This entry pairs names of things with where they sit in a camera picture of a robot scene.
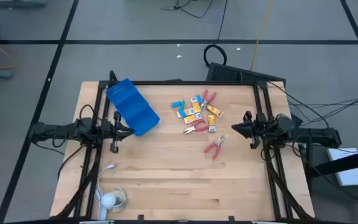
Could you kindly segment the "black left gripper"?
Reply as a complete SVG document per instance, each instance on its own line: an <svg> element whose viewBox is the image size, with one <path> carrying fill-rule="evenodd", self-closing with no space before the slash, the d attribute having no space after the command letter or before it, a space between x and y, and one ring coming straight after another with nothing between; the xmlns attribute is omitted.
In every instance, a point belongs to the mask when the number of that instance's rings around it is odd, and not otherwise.
<svg viewBox="0 0 358 224"><path fill-rule="evenodd" d="M103 118L100 124L100 136L102 140L112 139L109 150L112 153L118 153L117 139L118 139L118 122L119 122L119 112L115 111L113 114L114 122L108 121L107 118ZM119 140L124 140L126 137L133 135L134 129L124 126L122 123L119 123L119 130L122 132L131 132L131 133L119 133Z"/></svg>

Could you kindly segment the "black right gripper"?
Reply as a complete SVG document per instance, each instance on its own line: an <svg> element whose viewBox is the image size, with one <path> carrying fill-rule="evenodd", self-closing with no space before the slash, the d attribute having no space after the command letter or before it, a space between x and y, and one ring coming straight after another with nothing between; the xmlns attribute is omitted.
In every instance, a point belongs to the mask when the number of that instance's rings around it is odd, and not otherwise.
<svg viewBox="0 0 358 224"><path fill-rule="evenodd" d="M252 113L250 111L246 111L243 123L233 124L231 128L240 129L238 131L239 134L251 139L251 149L257 149L263 137L273 136L275 129L273 119L267 119L264 113L257 113L255 119L252 120Z"/></svg>

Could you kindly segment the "blue three-compartment plastic basket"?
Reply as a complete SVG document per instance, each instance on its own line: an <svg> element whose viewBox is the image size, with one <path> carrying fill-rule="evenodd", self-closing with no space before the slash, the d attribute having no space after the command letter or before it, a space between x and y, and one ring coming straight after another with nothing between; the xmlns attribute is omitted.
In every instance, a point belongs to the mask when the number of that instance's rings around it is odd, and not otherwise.
<svg viewBox="0 0 358 224"><path fill-rule="evenodd" d="M106 96L136 136L144 135L160 121L147 100L127 78L109 88Z"/></svg>

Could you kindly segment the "black mesh computer case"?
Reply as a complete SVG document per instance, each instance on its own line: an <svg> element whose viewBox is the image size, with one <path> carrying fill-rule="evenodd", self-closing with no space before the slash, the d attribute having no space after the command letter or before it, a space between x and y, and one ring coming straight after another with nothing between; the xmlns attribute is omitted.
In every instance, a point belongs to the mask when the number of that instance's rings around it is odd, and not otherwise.
<svg viewBox="0 0 358 224"><path fill-rule="evenodd" d="M241 84L264 84L268 82L281 82L286 85L284 78L266 75L259 72L244 70L219 63L209 65L206 81L209 82L236 82Z"/></svg>

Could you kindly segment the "black metal stand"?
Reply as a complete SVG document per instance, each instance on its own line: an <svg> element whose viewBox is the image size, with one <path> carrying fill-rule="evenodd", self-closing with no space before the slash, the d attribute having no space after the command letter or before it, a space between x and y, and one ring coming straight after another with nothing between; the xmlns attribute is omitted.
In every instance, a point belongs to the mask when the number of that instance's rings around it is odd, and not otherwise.
<svg viewBox="0 0 358 224"><path fill-rule="evenodd" d="M312 152L311 149L308 150L309 154L305 159L305 174L308 186L311 187L314 180L322 178L332 186L337 193L351 198L358 203L358 185L342 187L339 185L336 177L337 172L358 168L358 154L335 161L328 160L325 163L314 165Z"/></svg>

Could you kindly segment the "white paper pad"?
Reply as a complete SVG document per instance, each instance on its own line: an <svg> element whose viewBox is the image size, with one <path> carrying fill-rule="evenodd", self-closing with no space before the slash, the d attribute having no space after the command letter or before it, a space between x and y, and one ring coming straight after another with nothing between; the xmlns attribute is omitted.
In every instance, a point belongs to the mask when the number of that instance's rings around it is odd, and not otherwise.
<svg viewBox="0 0 358 224"><path fill-rule="evenodd" d="M335 161L338 159L345 158L347 156L358 154L358 150L357 148L328 148L327 153L329 160ZM358 168L337 172L336 177L339 182L339 185L342 187L358 185Z"/></svg>

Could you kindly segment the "black metal table frame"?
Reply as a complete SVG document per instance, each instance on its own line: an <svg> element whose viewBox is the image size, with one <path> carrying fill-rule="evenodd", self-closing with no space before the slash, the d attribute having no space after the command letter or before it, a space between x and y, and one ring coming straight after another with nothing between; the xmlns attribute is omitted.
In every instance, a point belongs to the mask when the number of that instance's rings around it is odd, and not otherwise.
<svg viewBox="0 0 358 224"><path fill-rule="evenodd" d="M215 107L223 112L217 131L184 134L184 122L171 104L189 100L208 89L216 92ZM138 90L160 117L156 127L141 137L130 136L111 153L105 141L101 151L100 184L109 192L125 190L126 208L111 218L133 220L271 220L272 193L259 149L231 128L246 111L256 113L254 89L245 85L200 82L142 84ZM204 150L220 136L219 156Z"/></svg>

